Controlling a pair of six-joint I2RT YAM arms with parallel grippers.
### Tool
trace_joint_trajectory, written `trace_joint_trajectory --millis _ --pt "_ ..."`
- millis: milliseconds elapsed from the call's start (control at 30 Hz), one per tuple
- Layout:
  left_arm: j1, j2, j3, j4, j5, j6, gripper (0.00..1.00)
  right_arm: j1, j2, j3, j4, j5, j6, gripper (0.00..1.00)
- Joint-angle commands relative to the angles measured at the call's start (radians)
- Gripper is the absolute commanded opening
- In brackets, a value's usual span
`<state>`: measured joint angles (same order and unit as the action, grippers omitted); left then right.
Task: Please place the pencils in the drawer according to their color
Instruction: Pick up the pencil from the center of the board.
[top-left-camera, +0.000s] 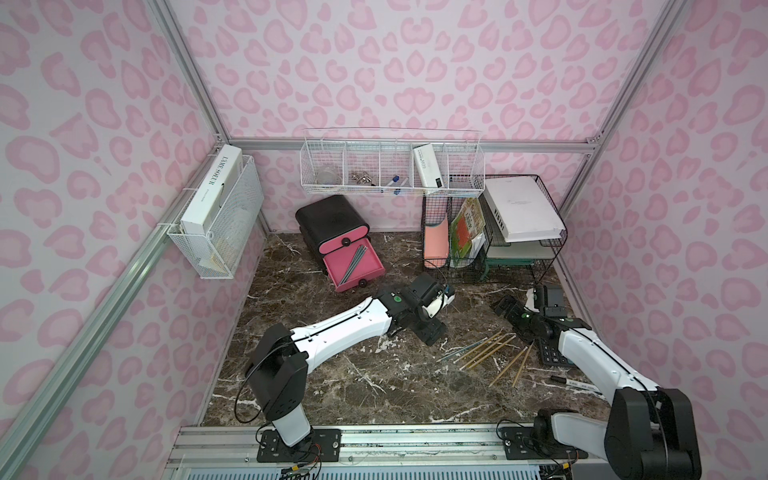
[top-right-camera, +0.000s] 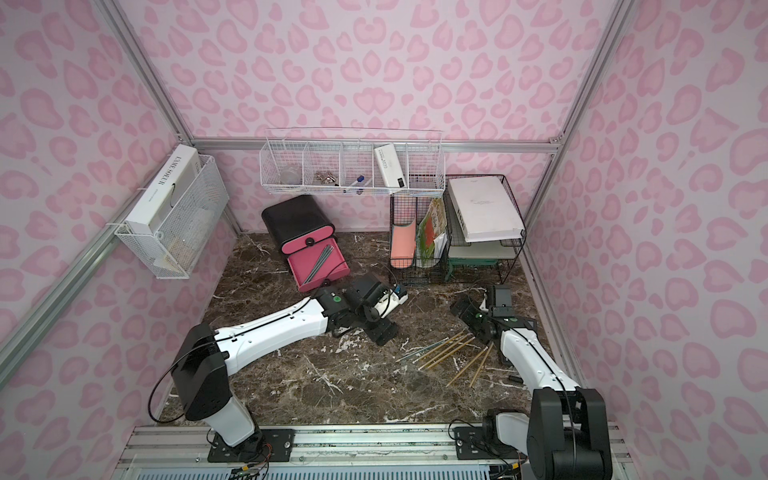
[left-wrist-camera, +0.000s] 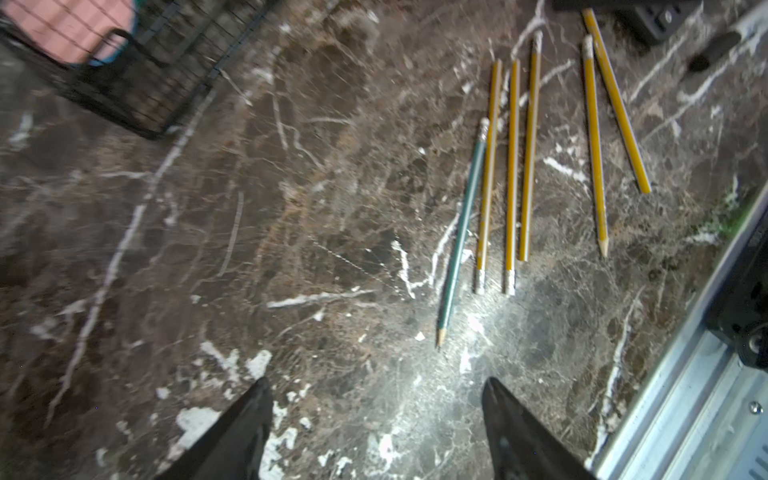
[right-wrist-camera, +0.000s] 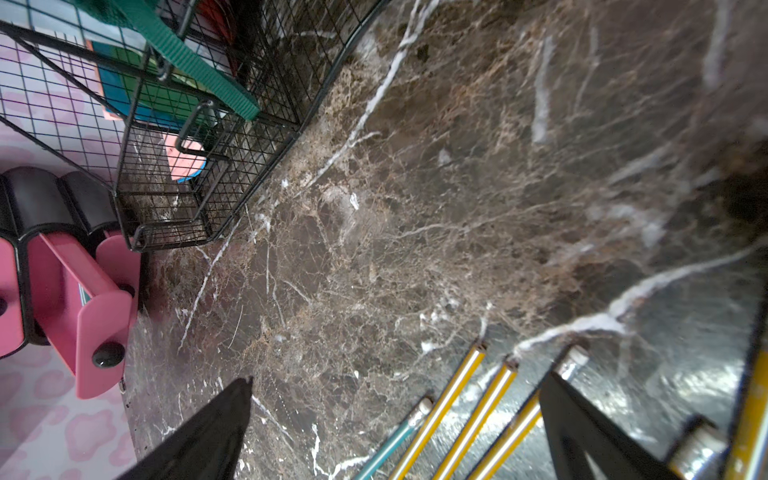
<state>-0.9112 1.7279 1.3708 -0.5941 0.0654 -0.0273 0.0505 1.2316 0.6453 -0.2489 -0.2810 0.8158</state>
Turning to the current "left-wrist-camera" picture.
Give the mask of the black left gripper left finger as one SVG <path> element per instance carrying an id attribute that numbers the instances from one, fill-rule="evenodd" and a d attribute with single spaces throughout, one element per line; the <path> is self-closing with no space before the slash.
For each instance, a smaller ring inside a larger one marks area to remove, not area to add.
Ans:
<path id="1" fill-rule="evenodd" d="M 258 379 L 159 479 L 257 479 L 273 421 L 267 378 Z"/>

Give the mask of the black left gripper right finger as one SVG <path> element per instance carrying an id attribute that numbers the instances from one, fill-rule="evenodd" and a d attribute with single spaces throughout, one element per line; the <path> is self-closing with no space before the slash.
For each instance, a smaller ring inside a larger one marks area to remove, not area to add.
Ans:
<path id="1" fill-rule="evenodd" d="M 495 377 L 481 405 L 496 479 L 584 479 L 590 473 Z"/>

